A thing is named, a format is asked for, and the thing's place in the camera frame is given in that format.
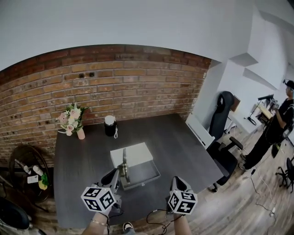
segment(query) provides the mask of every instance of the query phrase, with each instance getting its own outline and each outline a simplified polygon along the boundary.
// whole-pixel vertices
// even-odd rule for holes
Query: flower vase
[[[85,138],[85,133],[84,133],[84,130],[83,128],[81,128],[80,130],[77,131],[77,134],[78,134],[78,138],[80,140],[83,140]]]

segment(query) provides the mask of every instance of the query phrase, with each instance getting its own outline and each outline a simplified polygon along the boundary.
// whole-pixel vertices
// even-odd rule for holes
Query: brick wall
[[[83,46],[42,54],[0,72],[0,166],[19,144],[39,147],[49,166],[67,104],[88,106],[83,124],[179,113],[186,118],[210,59],[137,45]]]

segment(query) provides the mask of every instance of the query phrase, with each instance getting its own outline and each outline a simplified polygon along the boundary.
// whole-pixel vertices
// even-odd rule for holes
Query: gray tray
[[[125,178],[120,178],[124,190],[133,189],[138,186],[144,186],[146,183],[156,180],[160,173],[153,160],[129,168],[130,184]]]

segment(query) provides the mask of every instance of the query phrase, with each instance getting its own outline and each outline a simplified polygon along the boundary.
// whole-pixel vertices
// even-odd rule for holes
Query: black cap
[[[294,82],[289,80],[287,83],[286,83],[286,86],[288,87],[291,87],[293,90],[294,90]]]

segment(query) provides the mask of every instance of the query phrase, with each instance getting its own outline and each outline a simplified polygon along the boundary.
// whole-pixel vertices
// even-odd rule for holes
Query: lamp
[[[267,95],[267,96],[263,96],[263,97],[258,98],[258,100],[259,100],[258,105],[260,104],[260,102],[261,102],[262,100],[269,100],[269,101],[270,101],[273,97],[274,97],[274,94],[272,94],[272,95]],[[248,119],[248,120],[249,120],[254,126],[256,126],[256,121],[253,120],[253,119],[251,118],[251,116],[252,116],[252,114],[254,113],[254,111],[256,110],[256,108],[258,107],[258,105],[257,105],[257,106],[255,107],[255,109],[251,112],[250,116],[247,117],[247,119]]]

